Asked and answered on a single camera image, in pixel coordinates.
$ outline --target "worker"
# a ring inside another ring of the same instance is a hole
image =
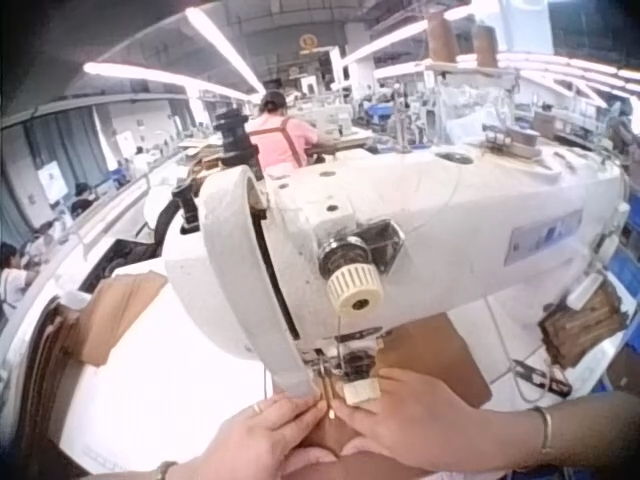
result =
[[[37,271],[27,271],[20,267],[18,249],[9,243],[0,244],[0,298],[2,310],[10,319],[17,310],[27,288],[38,275]]]
[[[636,453],[640,402],[623,393],[541,411],[499,413],[468,406],[432,377],[399,369],[379,375],[380,399],[357,408],[340,399],[332,404],[362,435],[344,447],[342,456],[365,451],[428,471],[486,472],[539,464],[611,466]],[[228,420],[204,454],[189,462],[165,463],[152,473],[92,478],[277,480],[302,467],[337,460],[320,448],[295,448],[326,409],[315,398],[276,395]],[[624,478],[638,477],[627,472]]]
[[[92,196],[93,192],[88,183],[76,183],[76,199],[71,204],[71,216],[73,218],[78,218],[93,206],[94,200]]]
[[[287,116],[287,100],[277,90],[267,92],[259,112],[258,118],[247,123],[247,132],[260,150],[258,160],[264,172],[273,167],[277,173],[304,167],[308,164],[305,149],[332,143],[308,123]]]

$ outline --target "ceiling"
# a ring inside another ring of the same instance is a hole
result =
[[[347,22],[366,23],[375,37],[423,18],[430,8],[460,3],[468,0],[3,0],[2,113],[70,96],[141,88],[140,82],[85,75],[82,65],[89,61],[142,65],[251,93],[246,80],[188,22],[183,12],[192,6],[201,7],[266,80],[286,78],[293,66],[303,72],[318,68],[317,55],[300,55],[304,34],[314,34],[320,46],[344,47]],[[550,2],[558,53],[640,66],[635,20],[640,16],[629,6],[634,3]],[[463,25],[458,33],[467,53],[468,28]],[[424,58],[424,37],[377,52],[376,63]],[[163,85],[142,88],[166,90]]]

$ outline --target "wire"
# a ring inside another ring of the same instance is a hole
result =
[[[541,402],[549,393],[549,389],[551,388],[551,374],[553,373],[553,367],[551,365],[551,362],[549,362],[549,360],[545,360],[545,364],[547,366],[547,382],[545,384],[545,388],[544,391],[536,398],[528,398],[524,392],[522,391],[522,387],[520,386],[520,383],[518,382],[518,377],[516,376],[516,365],[515,363],[513,363],[513,359],[511,358],[511,354],[509,353],[509,349],[507,348],[507,342],[504,338],[504,335],[502,334],[502,329],[500,328],[500,325],[498,325],[498,319],[496,318],[496,314],[493,311],[493,307],[491,306],[491,303],[489,302],[489,298],[488,297],[484,297],[483,298],[485,305],[487,306],[487,309],[489,310],[489,315],[491,316],[491,320],[493,321],[493,326],[496,329],[496,332],[498,332],[498,338],[500,339],[500,345],[502,346],[502,350],[504,352],[504,354],[507,357],[507,361],[509,362],[509,371],[511,372],[512,378],[513,378],[513,383],[516,386],[516,390],[518,391],[518,395],[520,395],[520,398],[522,399],[522,401],[524,401],[525,403],[529,404],[529,405],[537,405],[539,402]]]

